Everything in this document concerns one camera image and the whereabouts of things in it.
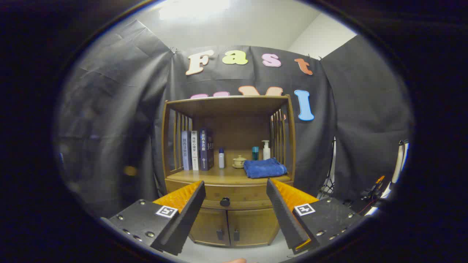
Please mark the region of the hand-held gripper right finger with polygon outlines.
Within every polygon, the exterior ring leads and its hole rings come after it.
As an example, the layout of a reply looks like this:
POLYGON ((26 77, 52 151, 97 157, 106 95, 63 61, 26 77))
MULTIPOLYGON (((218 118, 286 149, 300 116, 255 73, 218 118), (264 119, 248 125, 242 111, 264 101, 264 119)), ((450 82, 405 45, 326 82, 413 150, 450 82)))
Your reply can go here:
POLYGON ((273 178, 268 179, 266 192, 294 254, 326 246, 362 221, 337 199, 317 199, 273 178))

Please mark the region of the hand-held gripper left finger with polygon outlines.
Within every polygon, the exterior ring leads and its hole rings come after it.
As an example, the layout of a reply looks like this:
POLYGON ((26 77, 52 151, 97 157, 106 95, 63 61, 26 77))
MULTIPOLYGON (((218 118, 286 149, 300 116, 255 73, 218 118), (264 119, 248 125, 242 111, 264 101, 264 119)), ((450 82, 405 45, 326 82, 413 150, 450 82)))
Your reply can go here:
POLYGON ((205 197, 204 181, 196 181, 154 201, 139 199, 114 216, 101 220, 139 246, 177 256, 205 197))

